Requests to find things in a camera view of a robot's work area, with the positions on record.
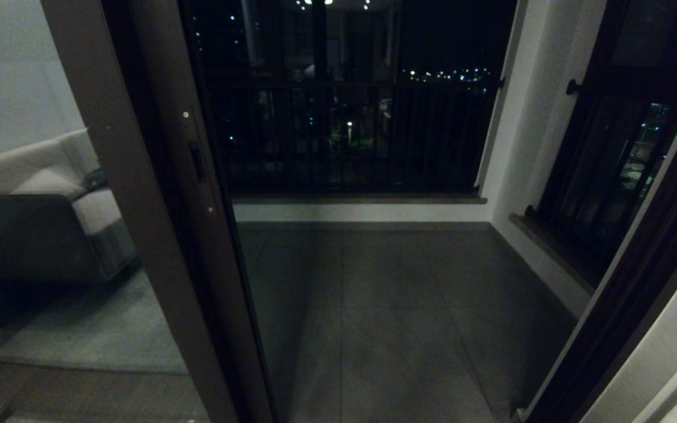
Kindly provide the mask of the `brown framed sliding glass door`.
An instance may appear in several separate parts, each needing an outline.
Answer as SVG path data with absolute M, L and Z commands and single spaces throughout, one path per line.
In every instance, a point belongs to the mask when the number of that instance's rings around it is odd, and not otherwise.
M 214 203 L 214 211 L 206 225 L 205 241 L 206 250 L 213 256 L 216 321 L 223 335 L 227 367 L 233 371 L 234 395 L 244 406 L 245 423 L 280 423 L 227 185 L 215 100 L 205 69 L 205 48 L 198 44 L 198 4 L 201 1 L 178 0 L 178 6 L 190 57 L 196 112 L 203 120 L 200 143 L 207 189 Z

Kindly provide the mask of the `brown balcony ledge cap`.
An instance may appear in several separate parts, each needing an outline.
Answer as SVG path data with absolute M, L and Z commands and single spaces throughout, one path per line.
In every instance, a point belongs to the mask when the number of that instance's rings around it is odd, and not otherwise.
M 234 196 L 233 204 L 487 204 L 462 193 L 252 194 Z

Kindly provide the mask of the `black metal balcony railing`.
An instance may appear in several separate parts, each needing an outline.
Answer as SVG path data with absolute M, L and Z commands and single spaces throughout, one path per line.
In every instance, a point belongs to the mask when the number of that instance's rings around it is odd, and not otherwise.
M 504 80 L 230 81 L 209 89 L 237 195 L 473 194 Z

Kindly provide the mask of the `brown window sill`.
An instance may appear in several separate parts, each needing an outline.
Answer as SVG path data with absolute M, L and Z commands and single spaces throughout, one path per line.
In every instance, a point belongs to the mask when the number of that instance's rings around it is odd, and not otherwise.
M 596 291 L 601 276 L 598 268 L 581 254 L 580 249 L 572 247 L 564 239 L 559 238 L 549 228 L 529 215 L 510 214 L 511 223 L 516 225 L 527 238 L 542 249 L 551 260 L 566 271 L 588 294 Z

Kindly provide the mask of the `dark green cloth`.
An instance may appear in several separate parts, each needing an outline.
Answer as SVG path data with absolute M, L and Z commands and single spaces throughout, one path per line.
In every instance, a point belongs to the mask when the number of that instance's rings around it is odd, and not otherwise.
M 94 191 L 107 187 L 108 181 L 106 179 L 104 169 L 99 167 L 91 172 L 88 172 L 86 176 L 84 176 L 81 184 L 86 191 Z

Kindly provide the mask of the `grey rug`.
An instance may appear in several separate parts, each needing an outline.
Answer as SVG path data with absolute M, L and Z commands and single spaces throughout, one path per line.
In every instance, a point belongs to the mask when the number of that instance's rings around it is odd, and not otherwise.
M 41 311 L 0 347 L 0 361 L 83 370 L 186 375 L 143 268 Z

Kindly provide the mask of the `beige sofa cushion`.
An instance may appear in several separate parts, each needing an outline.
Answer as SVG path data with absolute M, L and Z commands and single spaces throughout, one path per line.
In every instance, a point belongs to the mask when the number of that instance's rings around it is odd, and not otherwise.
M 43 169 L 27 177 L 18 184 L 10 194 L 54 194 L 75 201 L 86 193 L 86 189 L 78 180 L 69 174 Z

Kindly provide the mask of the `beige sofa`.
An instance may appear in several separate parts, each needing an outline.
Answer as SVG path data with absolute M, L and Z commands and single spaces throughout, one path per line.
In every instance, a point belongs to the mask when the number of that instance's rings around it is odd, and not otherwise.
M 43 169 L 69 174 L 82 182 L 101 166 L 86 129 L 0 153 L 0 194 L 10 194 L 27 177 Z M 108 280 L 115 278 L 138 254 L 109 186 L 70 201 L 97 249 Z

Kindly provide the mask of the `dark brown door jamb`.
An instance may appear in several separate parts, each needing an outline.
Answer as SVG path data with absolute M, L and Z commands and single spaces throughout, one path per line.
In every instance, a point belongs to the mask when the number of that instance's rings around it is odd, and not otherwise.
M 677 133 L 577 327 L 527 407 L 524 423 L 590 415 L 677 292 Z

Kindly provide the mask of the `brown fixed door frame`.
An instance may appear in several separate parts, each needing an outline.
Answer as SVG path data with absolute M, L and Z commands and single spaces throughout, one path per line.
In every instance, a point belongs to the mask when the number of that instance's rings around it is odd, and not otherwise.
M 101 0 L 39 0 L 84 125 L 210 423 L 241 423 Z

